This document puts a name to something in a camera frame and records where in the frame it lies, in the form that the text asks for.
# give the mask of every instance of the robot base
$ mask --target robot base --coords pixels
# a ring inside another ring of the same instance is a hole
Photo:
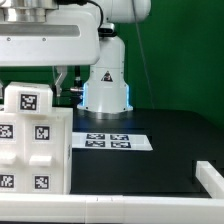
[[[133,115],[133,111],[124,111],[121,113],[99,113],[99,112],[92,112],[87,110],[78,109],[78,114],[81,116],[86,116],[90,118],[95,118],[99,120],[118,120],[123,118],[130,118]]]

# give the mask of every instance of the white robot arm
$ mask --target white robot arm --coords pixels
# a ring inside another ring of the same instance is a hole
[[[59,88],[67,71],[61,66],[95,64],[99,57],[104,57],[102,52],[100,56],[97,30],[101,15],[97,7],[87,2],[0,1],[0,66],[59,66],[60,79],[56,81]],[[103,23],[134,22],[133,2],[141,21],[151,6],[150,0],[94,2],[102,8]]]

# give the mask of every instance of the glowing blue light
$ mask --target glowing blue light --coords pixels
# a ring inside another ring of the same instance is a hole
[[[82,95],[82,102],[80,105],[84,107],[86,104],[86,84],[83,85],[83,95]]]

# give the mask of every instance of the black table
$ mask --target black table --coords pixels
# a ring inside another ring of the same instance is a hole
[[[224,133],[197,113],[141,109],[96,120],[75,112],[73,131],[144,134],[154,150],[73,149],[72,194],[209,197],[195,178],[196,161],[223,174]]]

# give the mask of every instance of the green background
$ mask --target green background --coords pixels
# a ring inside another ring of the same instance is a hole
[[[152,0],[139,27],[155,108],[194,111],[224,129],[224,1]],[[135,24],[117,30],[126,44],[131,104],[152,108]],[[73,85],[73,70],[65,88]],[[88,71],[82,67],[84,80]],[[52,84],[52,68],[0,68],[0,79]],[[59,103],[69,104],[68,93],[63,96]]]

